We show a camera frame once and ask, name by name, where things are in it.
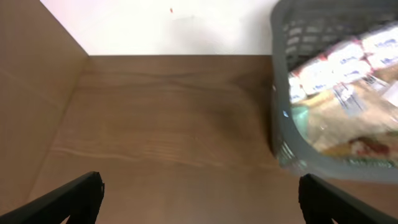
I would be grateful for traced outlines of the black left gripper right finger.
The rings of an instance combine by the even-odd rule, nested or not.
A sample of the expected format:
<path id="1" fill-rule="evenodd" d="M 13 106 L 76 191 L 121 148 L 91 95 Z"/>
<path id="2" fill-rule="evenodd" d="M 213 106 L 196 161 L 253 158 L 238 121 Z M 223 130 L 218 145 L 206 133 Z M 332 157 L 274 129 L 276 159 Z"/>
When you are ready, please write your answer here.
<path id="1" fill-rule="evenodd" d="M 306 224 L 397 224 L 396 218 L 313 174 L 300 178 L 298 201 Z"/>

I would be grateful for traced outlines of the beige paper pouch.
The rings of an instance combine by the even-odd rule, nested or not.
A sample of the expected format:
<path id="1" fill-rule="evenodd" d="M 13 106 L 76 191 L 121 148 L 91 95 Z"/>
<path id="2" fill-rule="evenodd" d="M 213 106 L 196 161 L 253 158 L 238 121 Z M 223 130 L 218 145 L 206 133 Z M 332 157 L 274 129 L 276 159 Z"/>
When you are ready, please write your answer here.
<path id="1" fill-rule="evenodd" d="M 397 153 L 397 68 L 342 83 L 295 104 L 308 107 L 308 136 L 332 157 Z"/>

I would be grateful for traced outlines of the Kleenex tissue multipack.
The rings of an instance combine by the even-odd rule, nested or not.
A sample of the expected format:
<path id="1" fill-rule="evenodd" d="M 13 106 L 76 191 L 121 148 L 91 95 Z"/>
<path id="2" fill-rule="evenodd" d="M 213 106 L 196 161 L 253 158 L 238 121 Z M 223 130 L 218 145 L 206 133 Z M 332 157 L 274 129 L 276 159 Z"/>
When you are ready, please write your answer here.
<path id="1" fill-rule="evenodd" d="M 289 73 L 290 102 L 397 65 L 397 23 L 339 42 Z"/>

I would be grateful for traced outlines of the mint green wipes packet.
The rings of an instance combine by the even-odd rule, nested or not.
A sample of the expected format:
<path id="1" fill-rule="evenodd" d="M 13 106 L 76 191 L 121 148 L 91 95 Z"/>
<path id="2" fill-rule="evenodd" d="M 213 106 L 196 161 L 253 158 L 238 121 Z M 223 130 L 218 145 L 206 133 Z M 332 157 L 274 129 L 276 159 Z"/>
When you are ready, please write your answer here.
<path id="1" fill-rule="evenodd" d="M 308 136 L 308 107 L 297 106 L 292 108 L 293 121 L 303 138 Z"/>

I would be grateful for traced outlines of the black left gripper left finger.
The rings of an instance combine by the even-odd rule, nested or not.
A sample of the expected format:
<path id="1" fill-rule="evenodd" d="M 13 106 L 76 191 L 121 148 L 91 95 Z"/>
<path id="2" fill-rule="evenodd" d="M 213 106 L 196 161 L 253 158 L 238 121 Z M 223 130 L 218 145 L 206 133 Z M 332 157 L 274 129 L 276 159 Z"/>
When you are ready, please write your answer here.
<path id="1" fill-rule="evenodd" d="M 88 172 L 67 184 L 1 215 L 1 223 L 96 223 L 104 198 L 99 172 Z"/>

